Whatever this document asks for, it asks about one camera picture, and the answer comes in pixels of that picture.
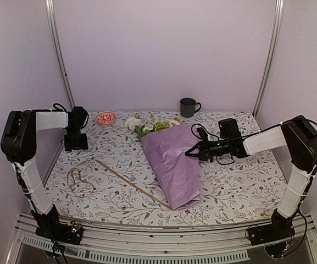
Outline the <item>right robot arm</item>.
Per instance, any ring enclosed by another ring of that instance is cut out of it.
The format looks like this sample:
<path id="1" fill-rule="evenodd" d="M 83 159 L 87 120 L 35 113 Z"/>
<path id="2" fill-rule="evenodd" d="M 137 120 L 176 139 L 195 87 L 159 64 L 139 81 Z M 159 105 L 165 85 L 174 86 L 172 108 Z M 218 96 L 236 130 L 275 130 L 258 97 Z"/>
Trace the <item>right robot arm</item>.
<path id="1" fill-rule="evenodd" d="M 287 152 L 290 175 L 271 222 L 249 228 L 247 235 L 253 243 L 293 236 L 293 219 L 301 212 L 301 203 L 317 173 L 317 122 L 299 115 L 256 133 L 242 135 L 237 121 L 227 118 L 218 122 L 220 135 L 214 141 L 208 139 L 210 133 L 202 125 L 197 126 L 194 136 L 198 142 L 185 155 L 200 161 L 213 162 L 223 155 L 242 159 L 277 149 Z"/>

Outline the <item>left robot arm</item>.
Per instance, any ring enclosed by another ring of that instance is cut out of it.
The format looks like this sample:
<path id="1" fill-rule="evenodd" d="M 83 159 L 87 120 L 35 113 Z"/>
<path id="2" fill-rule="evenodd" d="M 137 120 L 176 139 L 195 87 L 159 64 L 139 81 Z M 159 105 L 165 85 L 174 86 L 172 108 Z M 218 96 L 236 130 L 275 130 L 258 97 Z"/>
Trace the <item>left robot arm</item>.
<path id="1" fill-rule="evenodd" d="M 87 111 L 81 106 L 75 106 L 68 112 L 62 105 L 55 103 L 52 109 L 11 111 L 3 130 L 1 150 L 14 167 L 17 181 L 38 223 L 38 231 L 53 239 L 79 238 L 82 226 L 74 221 L 60 223 L 59 213 L 46 194 L 36 163 L 37 132 L 64 129 L 66 151 L 86 150 L 87 136 L 82 133 L 82 129 L 88 117 Z"/>

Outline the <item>purple pink wrapping paper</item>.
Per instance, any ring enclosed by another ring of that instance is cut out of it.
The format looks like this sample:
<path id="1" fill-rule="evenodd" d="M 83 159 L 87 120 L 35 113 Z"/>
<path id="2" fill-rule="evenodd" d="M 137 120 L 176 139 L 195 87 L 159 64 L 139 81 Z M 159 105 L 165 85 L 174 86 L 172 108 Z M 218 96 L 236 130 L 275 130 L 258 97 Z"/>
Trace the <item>purple pink wrapping paper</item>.
<path id="1" fill-rule="evenodd" d="M 200 202 L 199 160 L 185 152 L 198 140 L 191 123 L 150 133 L 141 138 L 144 154 L 172 210 Z"/>

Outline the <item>beige raffia ribbon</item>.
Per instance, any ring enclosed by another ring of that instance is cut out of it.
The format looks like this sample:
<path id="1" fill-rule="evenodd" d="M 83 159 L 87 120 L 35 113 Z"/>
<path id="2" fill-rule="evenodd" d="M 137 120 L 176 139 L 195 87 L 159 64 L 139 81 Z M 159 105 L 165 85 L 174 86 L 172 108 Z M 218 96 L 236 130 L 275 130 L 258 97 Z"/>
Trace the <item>beige raffia ribbon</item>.
<path id="1" fill-rule="evenodd" d="M 67 173 L 69 190 L 79 199 L 95 202 L 98 210 L 108 214 L 171 211 L 158 182 L 146 162 L 125 159 L 114 166 L 91 158 Z"/>

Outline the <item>white rose long stem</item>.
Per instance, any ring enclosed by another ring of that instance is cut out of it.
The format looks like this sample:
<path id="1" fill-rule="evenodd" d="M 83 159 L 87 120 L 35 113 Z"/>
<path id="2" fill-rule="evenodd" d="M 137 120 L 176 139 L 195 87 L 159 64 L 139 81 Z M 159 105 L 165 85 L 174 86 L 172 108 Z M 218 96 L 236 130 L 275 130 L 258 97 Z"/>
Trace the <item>white rose long stem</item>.
<path id="1" fill-rule="evenodd" d="M 144 122 L 139 116 L 135 115 L 134 117 L 130 117 L 125 121 L 125 126 L 130 131 L 135 131 L 136 129 L 141 129 L 144 127 Z"/>

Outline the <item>red patterned ceramic bowl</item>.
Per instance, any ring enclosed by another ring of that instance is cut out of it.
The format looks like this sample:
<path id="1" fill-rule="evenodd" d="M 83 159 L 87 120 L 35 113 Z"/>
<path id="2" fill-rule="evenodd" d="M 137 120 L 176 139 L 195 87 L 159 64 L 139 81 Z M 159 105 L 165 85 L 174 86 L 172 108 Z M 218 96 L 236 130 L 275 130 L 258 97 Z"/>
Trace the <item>red patterned ceramic bowl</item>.
<path id="1" fill-rule="evenodd" d="M 115 119 L 116 119 L 115 113 L 111 111 L 105 111 L 105 112 L 99 113 L 96 116 L 95 121 L 99 126 L 107 127 L 113 124 Z"/>

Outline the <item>dark grey metal mug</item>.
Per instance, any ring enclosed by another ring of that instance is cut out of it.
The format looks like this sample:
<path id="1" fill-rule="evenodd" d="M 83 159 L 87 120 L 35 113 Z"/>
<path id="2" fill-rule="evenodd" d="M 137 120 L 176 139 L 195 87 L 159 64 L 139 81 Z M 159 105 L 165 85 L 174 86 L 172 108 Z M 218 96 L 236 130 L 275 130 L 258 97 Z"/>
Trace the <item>dark grey metal mug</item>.
<path id="1" fill-rule="evenodd" d="M 180 100 L 180 114 L 185 118 L 191 118 L 202 108 L 201 103 L 185 97 Z"/>

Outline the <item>green white flower sprig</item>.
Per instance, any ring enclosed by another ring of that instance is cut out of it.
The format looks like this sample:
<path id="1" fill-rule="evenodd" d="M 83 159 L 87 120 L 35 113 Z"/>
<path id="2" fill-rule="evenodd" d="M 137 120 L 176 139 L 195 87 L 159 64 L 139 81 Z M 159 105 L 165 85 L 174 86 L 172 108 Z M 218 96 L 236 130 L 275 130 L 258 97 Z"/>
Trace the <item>green white flower sprig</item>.
<path id="1" fill-rule="evenodd" d="M 159 132 L 181 124 L 177 118 L 164 121 L 156 120 L 153 114 L 150 114 L 149 121 L 149 123 L 135 125 L 134 132 L 138 140 L 150 133 Z"/>

